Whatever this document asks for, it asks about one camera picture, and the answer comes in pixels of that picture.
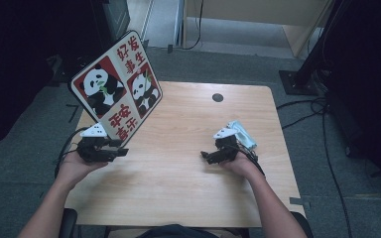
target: gray carpet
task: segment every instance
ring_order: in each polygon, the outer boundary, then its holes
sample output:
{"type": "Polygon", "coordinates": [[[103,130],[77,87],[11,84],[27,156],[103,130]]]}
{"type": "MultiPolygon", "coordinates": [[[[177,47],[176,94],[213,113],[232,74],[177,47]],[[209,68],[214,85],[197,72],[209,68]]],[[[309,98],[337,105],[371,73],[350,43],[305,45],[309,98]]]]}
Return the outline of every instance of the gray carpet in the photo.
{"type": "MultiPolygon", "coordinates": [[[[158,80],[267,85],[277,105],[313,99],[286,95],[278,70],[297,70],[301,60],[273,59],[147,49],[158,80]]],[[[40,204],[53,181],[54,164],[65,139],[73,132],[78,103],[65,84],[45,87],[0,142],[0,237],[15,237],[40,204]]],[[[308,104],[279,111],[282,125],[311,114],[308,104]]],[[[341,202],[332,180],[323,147],[321,116],[306,119],[284,130],[286,143],[309,223],[316,237],[348,237],[341,202]]],[[[352,237],[381,237],[381,177],[372,163],[345,156],[345,144],[331,114],[325,116],[330,162],[341,188],[352,237]]],[[[83,237],[102,237],[102,227],[87,226],[83,237]]],[[[252,237],[263,237],[251,229],[252,237]]]]}

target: hand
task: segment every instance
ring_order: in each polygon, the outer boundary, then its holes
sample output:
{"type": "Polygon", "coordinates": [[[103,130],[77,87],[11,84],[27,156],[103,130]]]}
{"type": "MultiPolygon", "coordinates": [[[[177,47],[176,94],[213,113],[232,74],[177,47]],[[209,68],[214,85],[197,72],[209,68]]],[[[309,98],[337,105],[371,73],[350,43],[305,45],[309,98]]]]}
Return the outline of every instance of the hand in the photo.
{"type": "Polygon", "coordinates": [[[59,170],[56,182],[65,188],[72,190],[77,183],[83,180],[89,173],[107,166],[105,163],[86,163],[78,152],[68,153],[59,170]]]}
{"type": "Polygon", "coordinates": [[[237,153],[233,161],[223,161],[220,166],[245,178],[251,173],[259,173],[258,168],[241,152],[237,153]]]}

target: person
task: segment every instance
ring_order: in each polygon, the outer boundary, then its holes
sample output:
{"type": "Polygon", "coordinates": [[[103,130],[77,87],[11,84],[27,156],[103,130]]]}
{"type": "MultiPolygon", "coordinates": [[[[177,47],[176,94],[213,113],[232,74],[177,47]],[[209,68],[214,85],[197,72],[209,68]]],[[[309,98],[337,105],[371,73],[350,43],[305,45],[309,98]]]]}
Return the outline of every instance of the person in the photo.
{"type": "MultiPolygon", "coordinates": [[[[299,222],[268,185],[266,178],[244,154],[239,152],[233,161],[224,161],[219,165],[249,181],[266,237],[307,237],[299,222]]],[[[55,182],[19,237],[58,237],[69,192],[89,173],[105,166],[107,163],[88,164],[77,152],[68,153],[55,182]]],[[[154,232],[146,234],[143,237],[150,237],[154,232]]]]}

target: panda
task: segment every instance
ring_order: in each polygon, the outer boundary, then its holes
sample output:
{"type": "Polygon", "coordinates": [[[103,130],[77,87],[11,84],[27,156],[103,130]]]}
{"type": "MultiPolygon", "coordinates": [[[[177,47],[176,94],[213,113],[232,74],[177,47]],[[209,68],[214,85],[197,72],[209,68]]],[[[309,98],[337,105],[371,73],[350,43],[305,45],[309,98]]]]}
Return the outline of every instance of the panda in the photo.
{"type": "Polygon", "coordinates": [[[151,79],[147,78],[147,71],[139,74],[132,83],[132,96],[141,115],[154,106],[160,95],[159,90],[153,86],[151,79]]]}
{"type": "Polygon", "coordinates": [[[111,105],[119,101],[125,90],[123,83],[107,73],[100,64],[96,64],[85,76],[80,87],[87,95],[88,105],[99,116],[108,112],[111,105]]]}

